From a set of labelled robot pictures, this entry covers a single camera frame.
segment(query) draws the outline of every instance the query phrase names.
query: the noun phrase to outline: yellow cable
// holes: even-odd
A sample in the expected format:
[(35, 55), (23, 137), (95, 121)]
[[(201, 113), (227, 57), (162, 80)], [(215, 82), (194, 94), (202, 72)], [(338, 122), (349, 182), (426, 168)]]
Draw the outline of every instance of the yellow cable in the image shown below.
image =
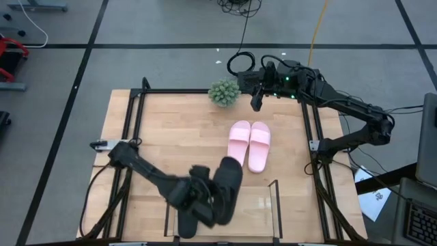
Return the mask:
[(311, 57), (313, 56), (313, 46), (315, 37), (317, 36), (317, 32), (319, 31), (320, 23), (322, 23), (323, 15), (325, 14), (326, 6), (328, 5), (328, 0), (325, 0), (325, 4), (323, 5), (322, 13), (319, 16), (319, 22), (317, 22), (317, 26), (314, 30), (313, 40), (311, 41), (311, 47), (309, 48), (309, 57), (308, 57), (308, 66), (311, 64)]

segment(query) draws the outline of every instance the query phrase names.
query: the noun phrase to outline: pink slipper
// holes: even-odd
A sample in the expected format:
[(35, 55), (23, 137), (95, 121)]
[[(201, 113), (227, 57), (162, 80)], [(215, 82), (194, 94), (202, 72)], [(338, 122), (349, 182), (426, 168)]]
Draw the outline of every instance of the pink slipper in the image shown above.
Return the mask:
[(227, 155), (234, 157), (243, 166), (246, 156), (251, 124), (246, 120), (236, 122), (229, 132), (229, 143), (227, 144)]
[(263, 122), (255, 122), (251, 131), (249, 148), (249, 170), (255, 173), (264, 171), (270, 148), (270, 129)]

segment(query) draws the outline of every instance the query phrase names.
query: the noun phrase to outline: keyboard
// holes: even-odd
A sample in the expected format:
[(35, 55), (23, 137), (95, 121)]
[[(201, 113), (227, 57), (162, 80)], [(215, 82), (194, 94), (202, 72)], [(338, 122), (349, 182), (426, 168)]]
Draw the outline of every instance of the keyboard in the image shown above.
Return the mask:
[(421, 245), (437, 246), (437, 210), (427, 204), (408, 199), (404, 236)]

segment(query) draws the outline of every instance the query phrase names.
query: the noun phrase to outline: wooden table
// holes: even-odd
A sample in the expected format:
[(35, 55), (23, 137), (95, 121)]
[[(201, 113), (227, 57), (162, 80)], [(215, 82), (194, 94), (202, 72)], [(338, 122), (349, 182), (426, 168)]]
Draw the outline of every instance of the wooden table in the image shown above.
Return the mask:
[[(129, 90), (113, 90), (102, 139), (119, 139), (122, 135), (128, 96)], [(222, 109), (213, 105), (206, 94), (148, 94), (143, 109), (140, 130), (143, 143), (139, 154), (168, 174), (187, 175), (191, 165), (202, 164), (210, 167), (213, 175), (227, 153), (228, 134), (232, 124), (238, 120), (248, 120), (250, 123), (262, 121), (270, 127), (272, 134), (267, 166), (262, 173), (254, 174), (247, 168), (246, 157), (242, 186), (266, 187), (273, 180), (278, 180), (283, 229), (280, 241), (323, 242), (313, 179), (303, 170), (309, 162), (309, 150), (301, 105), (296, 100), (268, 97), (263, 100), (262, 110), (254, 112), (249, 104), (250, 99), (249, 95), (242, 95), (237, 105)], [(135, 107), (130, 134), (133, 132)], [(335, 110), (320, 109), (320, 118), (325, 137), (342, 136), (339, 116)], [(108, 160), (107, 152), (98, 153), (92, 175)], [(349, 165), (344, 153), (337, 154), (334, 160)], [(83, 222), (86, 232), (108, 205), (113, 173), (112, 168), (102, 172), (91, 188)], [(339, 209), (356, 231), (367, 238), (351, 171), (342, 165), (332, 164), (331, 173)], [(134, 173), (122, 240), (172, 241), (172, 236), (164, 236), (165, 211), (166, 203), (156, 187)], [(332, 214), (327, 206), (326, 211), (330, 235), (334, 238)], [(118, 210), (114, 213), (111, 235), (115, 235), (117, 218)], [(196, 236), (182, 241), (269, 243), (272, 239), (262, 236)]]

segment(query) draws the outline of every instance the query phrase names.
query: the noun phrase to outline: green plant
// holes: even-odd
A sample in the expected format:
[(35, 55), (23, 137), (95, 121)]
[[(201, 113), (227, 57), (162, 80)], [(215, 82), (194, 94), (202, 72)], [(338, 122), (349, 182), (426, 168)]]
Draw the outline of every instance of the green plant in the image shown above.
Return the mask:
[(209, 97), (211, 101), (220, 107), (232, 106), (241, 91), (237, 84), (237, 81), (231, 79), (220, 79), (214, 82), (211, 89), (208, 90)]

